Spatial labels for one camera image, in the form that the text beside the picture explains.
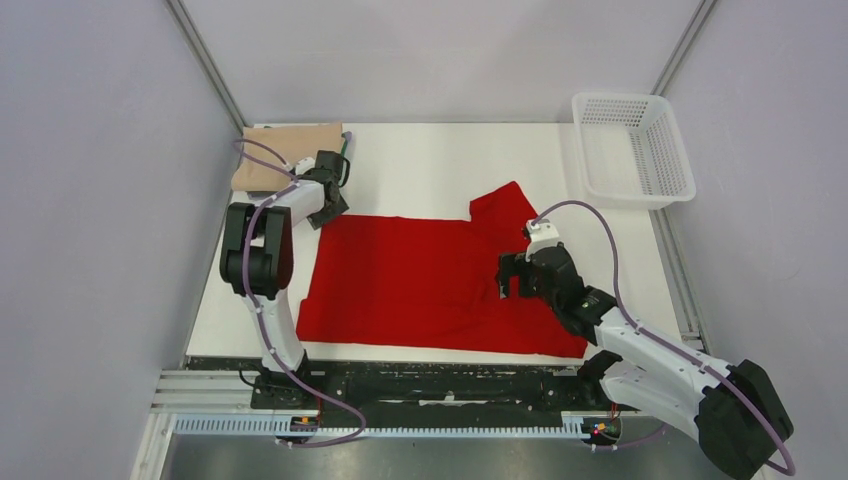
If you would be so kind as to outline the red t shirt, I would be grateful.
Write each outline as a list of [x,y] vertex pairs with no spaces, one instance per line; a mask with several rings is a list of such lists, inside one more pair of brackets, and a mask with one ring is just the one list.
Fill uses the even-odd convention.
[[578,358],[539,299],[501,298],[499,257],[527,247],[535,209],[507,183],[466,220],[344,215],[321,232],[296,331],[306,341]]

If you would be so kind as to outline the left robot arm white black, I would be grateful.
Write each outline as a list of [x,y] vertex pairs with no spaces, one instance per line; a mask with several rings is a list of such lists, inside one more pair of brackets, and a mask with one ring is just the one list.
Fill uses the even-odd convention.
[[252,383],[255,409],[311,409],[318,404],[289,302],[293,229],[307,222],[319,230],[347,211],[341,188],[349,172],[350,162],[342,154],[320,150],[290,170],[293,179],[283,190],[227,209],[219,273],[245,302],[261,342],[261,364]]

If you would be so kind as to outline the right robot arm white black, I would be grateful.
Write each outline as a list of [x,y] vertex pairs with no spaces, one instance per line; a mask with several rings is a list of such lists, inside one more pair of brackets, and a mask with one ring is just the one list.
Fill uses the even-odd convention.
[[733,479],[752,478],[794,434],[761,366],[711,357],[628,319],[613,295],[584,283],[563,245],[500,255],[496,282],[501,297],[541,300],[568,333],[599,347],[578,371],[585,405],[645,412],[692,438]]

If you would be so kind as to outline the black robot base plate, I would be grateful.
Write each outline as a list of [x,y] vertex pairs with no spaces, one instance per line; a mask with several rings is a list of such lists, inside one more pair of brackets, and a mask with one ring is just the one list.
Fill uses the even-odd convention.
[[323,427],[555,427],[563,412],[609,413],[573,366],[312,360],[299,386],[261,369],[251,407],[315,414]]

